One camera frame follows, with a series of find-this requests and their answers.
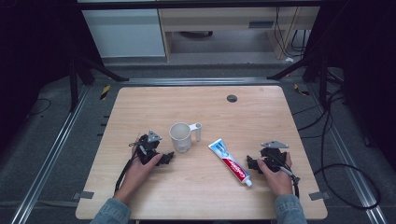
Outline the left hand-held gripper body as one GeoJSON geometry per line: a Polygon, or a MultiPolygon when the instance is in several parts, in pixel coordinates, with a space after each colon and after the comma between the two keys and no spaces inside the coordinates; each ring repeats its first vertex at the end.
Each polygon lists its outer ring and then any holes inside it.
{"type": "Polygon", "coordinates": [[[138,158],[143,164],[147,164],[158,154],[156,148],[161,140],[162,137],[152,130],[141,135],[136,141],[130,144],[132,148],[132,161],[138,158]]]}

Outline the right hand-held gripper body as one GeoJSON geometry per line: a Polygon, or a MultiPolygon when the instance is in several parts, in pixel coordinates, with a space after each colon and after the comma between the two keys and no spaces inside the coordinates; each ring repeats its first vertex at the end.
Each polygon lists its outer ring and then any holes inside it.
{"type": "Polygon", "coordinates": [[[264,157],[264,163],[274,173],[280,170],[289,170],[289,166],[286,164],[287,153],[281,152],[281,148],[288,148],[289,146],[280,143],[276,140],[262,143],[263,149],[261,155],[264,157]]]}

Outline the white cup with handle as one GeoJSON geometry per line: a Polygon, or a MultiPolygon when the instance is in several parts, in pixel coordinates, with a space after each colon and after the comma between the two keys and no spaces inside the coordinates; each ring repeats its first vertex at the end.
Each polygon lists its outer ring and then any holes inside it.
{"type": "Polygon", "coordinates": [[[185,122],[177,122],[169,129],[169,135],[172,139],[173,147],[180,153],[187,152],[192,147],[191,135],[195,133],[195,141],[201,141],[202,124],[197,122],[187,124],[185,122]]]}

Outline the toothpaste tube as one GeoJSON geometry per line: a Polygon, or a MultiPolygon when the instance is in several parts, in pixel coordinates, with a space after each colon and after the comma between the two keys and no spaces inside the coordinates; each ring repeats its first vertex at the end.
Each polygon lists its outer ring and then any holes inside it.
{"type": "Polygon", "coordinates": [[[245,184],[248,187],[252,186],[250,174],[237,161],[237,159],[233,157],[222,139],[218,139],[209,144],[208,148],[218,156],[218,158],[229,168],[241,184],[245,184]]]}

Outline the person's left hand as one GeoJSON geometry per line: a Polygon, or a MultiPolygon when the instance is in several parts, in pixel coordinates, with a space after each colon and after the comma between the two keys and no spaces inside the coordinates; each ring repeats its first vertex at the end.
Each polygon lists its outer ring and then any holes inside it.
{"type": "Polygon", "coordinates": [[[162,158],[161,154],[155,155],[149,162],[143,164],[139,158],[132,161],[120,188],[115,192],[114,198],[128,205],[134,196],[134,193],[147,180],[150,172],[162,158]]]}

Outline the person's right hand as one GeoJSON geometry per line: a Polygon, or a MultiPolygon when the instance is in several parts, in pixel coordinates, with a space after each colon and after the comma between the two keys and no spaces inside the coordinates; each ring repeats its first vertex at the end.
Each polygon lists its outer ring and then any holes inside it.
{"type": "Polygon", "coordinates": [[[258,160],[258,165],[263,172],[269,189],[276,197],[293,194],[292,181],[287,173],[283,171],[272,172],[263,160],[258,160]]]}

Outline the grey tape piece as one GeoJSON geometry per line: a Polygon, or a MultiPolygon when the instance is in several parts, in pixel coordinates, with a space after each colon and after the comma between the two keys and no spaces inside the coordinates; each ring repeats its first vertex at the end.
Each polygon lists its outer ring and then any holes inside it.
{"type": "Polygon", "coordinates": [[[327,200],[330,198],[330,194],[328,192],[312,192],[309,194],[309,197],[312,201],[316,200],[327,200]]]}
{"type": "Polygon", "coordinates": [[[81,191],[81,192],[75,192],[73,195],[74,200],[79,200],[79,199],[91,199],[94,195],[94,192],[91,191],[81,191]]]}

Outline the yellow black tape strip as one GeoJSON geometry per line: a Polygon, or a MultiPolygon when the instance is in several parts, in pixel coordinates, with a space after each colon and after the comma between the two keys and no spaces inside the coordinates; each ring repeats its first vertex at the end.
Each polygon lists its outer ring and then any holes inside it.
{"type": "Polygon", "coordinates": [[[106,99],[106,96],[107,96],[107,94],[108,94],[108,92],[109,92],[109,90],[110,90],[110,85],[105,85],[104,86],[104,88],[103,88],[103,90],[102,90],[102,93],[101,93],[101,95],[100,95],[100,100],[105,100],[106,99]]]}
{"type": "Polygon", "coordinates": [[[298,92],[299,94],[303,95],[303,96],[309,96],[310,92],[307,90],[303,90],[300,88],[300,86],[296,83],[293,84],[293,88],[296,92],[298,92]]]}

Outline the black metal stand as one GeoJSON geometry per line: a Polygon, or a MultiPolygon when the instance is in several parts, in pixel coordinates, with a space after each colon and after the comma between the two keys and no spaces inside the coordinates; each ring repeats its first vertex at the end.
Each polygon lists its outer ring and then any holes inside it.
{"type": "Polygon", "coordinates": [[[71,112],[73,112],[78,106],[78,77],[80,77],[84,85],[91,85],[94,82],[94,77],[91,72],[92,69],[104,74],[107,77],[110,77],[117,82],[128,81],[128,78],[116,75],[103,65],[87,57],[73,58],[68,65],[70,77],[71,112]]]}
{"type": "Polygon", "coordinates": [[[328,80],[328,54],[323,49],[314,49],[308,52],[299,62],[293,63],[291,66],[281,72],[268,77],[270,80],[280,80],[291,72],[304,67],[305,72],[303,80],[312,82],[316,77],[319,78],[318,98],[322,105],[328,103],[327,98],[327,80],[328,80]]]}

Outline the white cabinet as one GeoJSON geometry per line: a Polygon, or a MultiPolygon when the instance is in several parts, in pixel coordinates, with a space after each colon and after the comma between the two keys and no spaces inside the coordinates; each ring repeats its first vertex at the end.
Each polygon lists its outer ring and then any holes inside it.
{"type": "Polygon", "coordinates": [[[102,58],[164,57],[156,9],[83,10],[102,58]]]}

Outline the aluminium floor rail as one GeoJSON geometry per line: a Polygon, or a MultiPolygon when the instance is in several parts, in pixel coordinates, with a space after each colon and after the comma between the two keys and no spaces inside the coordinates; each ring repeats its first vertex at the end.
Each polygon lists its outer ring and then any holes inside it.
{"type": "Polygon", "coordinates": [[[324,224],[390,224],[385,207],[385,194],[380,191],[377,176],[370,165],[361,165],[353,158],[351,147],[343,139],[335,109],[340,106],[342,94],[335,92],[335,101],[329,110],[318,99],[318,88],[307,86],[313,105],[313,125],[302,132],[308,159],[313,165],[319,188],[330,194],[325,200],[328,215],[324,224]]]}
{"type": "Polygon", "coordinates": [[[86,85],[81,88],[81,93],[78,95],[78,103],[76,107],[68,114],[62,129],[59,131],[50,148],[49,154],[42,163],[33,184],[25,194],[23,200],[19,203],[10,224],[25,224],[32,213],[35,204],[38,202],[38,198],[47,183],[50,173],[64,148],[64,144],[75,125],[78,115],[86,102],[87,95],[91,88],[91,86],[86,85]]]}
{"type": "Polygon", "coordinates": [[[122,81],[129,86],[235,86],[275,85],[277,80],[266,77],[190,77],[190,78],[130,78],[122,81]]]}

